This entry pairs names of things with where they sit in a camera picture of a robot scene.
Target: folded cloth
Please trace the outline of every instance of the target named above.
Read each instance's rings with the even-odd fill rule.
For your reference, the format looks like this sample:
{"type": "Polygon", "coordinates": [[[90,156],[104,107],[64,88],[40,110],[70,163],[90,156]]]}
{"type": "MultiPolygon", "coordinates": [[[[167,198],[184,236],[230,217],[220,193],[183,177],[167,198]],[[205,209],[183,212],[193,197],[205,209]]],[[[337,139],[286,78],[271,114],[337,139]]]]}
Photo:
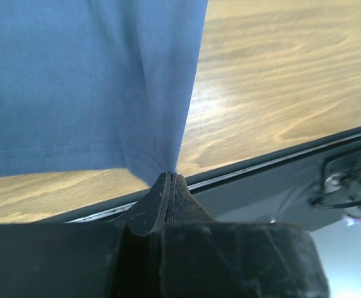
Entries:
{"type": "Polygon", "coordinates": [[[174,171],[207,0],[0,0],[0,176],[174,171]]]}

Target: wooden surface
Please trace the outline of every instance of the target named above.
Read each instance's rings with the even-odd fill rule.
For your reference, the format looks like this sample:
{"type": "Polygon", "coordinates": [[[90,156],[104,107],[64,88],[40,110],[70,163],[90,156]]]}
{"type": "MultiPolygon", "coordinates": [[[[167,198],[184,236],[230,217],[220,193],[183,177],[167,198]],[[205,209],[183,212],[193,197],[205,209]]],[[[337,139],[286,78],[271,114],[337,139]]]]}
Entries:
{"type": "MultiPolygon", "coordinates": [[[[178,171],[185,176],[361,126],[361,0],[210,0],[178,171]]],[[[0,178],[0,222],[145,185],[122,169],[0,178]]]]}

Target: blue fabric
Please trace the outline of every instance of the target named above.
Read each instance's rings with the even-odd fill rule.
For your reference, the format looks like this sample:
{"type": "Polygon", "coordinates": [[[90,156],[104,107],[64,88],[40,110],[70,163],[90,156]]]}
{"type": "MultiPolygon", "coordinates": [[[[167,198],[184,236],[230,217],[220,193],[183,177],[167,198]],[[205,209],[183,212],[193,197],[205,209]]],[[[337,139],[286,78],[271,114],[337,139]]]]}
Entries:
{"type": "Polygon", "coordinates": [[[0,176],[174,171],[207,0],[0,0],[0,176]]]}

